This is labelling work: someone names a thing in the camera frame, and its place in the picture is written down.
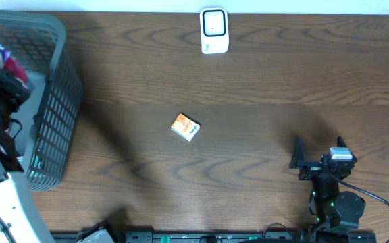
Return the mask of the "teal wet wipes pack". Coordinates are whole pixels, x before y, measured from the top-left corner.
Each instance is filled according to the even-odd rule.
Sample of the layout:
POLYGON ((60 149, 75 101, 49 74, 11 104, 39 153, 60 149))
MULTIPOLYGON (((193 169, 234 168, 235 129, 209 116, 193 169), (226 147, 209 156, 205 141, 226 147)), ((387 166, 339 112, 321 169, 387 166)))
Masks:
POLYGON ((44 167, 43 158, 36 155, 34 159, 34 168, 37 170, 43 170, 43 167, 44 167))

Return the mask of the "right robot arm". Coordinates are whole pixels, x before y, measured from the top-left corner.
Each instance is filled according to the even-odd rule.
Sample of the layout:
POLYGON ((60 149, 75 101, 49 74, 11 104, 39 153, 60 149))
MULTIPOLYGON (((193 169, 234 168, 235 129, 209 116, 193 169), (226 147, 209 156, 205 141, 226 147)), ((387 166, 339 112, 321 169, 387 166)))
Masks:
POLYGON ((359 228, 365 201, 354 192, 340 191, 339 183, 351 174, 356 162, 341 137, 317 161, 306 160, 303 143, 296 139, 289 168, 299 170, 299 180, 312 183, 309 212, 316 216, 316 224, 301 232, 300 242, 351 241, 351 232, 359 228))

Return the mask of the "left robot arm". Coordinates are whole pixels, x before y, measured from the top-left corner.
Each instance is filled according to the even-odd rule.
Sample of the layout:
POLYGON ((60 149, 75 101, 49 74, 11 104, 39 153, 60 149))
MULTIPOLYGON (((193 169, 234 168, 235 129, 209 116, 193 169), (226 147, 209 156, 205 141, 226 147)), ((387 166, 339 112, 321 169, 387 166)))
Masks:
POLYGON ((30 97, 23 81, 0 70, 0 242, 53 242, 34 203, 15 141, 8 129, 12 113, 30 97))

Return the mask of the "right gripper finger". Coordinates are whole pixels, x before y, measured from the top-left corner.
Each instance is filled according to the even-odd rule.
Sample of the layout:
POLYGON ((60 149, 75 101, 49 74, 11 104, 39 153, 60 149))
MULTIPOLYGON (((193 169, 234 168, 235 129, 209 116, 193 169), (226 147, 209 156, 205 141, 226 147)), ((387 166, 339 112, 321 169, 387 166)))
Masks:
POLYGON ((305 156, 303 151, 303 143, 299 137, 296 137, 294 152, 290 160, 290 169, 300 169, 305 166, 305 156))
POLYGON ((337 137, 336 144, 338 148, 341 148, 345 152, 345 159, 352 160, 355 163, 357 162, 356 156, 352 153, 352 151, 348 148, 346 145, 343 137, 339 136, 337 137))

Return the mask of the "orange tissue pack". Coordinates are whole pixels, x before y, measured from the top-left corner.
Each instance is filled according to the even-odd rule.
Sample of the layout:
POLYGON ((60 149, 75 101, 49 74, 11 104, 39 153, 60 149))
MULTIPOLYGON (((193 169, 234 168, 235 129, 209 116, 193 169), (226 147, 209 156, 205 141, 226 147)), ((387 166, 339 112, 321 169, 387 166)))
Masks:
POLYGON ((201 129, 201 125, 183 113, 180 113, 170 128, 183 139, 191 142, 201 129))

